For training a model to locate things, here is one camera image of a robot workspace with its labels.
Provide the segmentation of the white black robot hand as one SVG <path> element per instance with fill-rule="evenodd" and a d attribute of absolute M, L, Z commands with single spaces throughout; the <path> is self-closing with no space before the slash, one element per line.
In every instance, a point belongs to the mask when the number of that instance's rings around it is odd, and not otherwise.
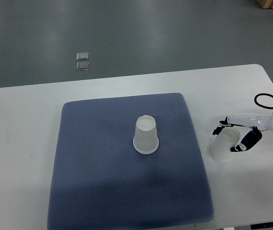
<path fill-rule="evenodd" d="M 252 128 L 238 145 L 230 148 L 231 152 L 248 151 L 261 140 L 261 131 L 273 131 L 273 115 L 229 115 L 226 120 L 219 121 L 219 125 L 213 135 L 219 135 L 225 127 L 232 125 Z"/>

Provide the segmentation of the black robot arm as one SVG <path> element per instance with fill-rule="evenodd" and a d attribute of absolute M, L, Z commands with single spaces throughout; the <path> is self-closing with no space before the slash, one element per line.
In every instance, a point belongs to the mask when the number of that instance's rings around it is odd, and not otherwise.
<path fill-rule="evenodd" d="M 248 127 L 249 133 L 241 142 L 230 148 L 231 152 L 248 151 L 253 148 L 262 138 L 262 132 L 270 130 L 273 132 L 273 115 L 229 115 L 219 122 L 219 126 L 213 131 L 213 135 L 219 135 L 226 127 Z"/>

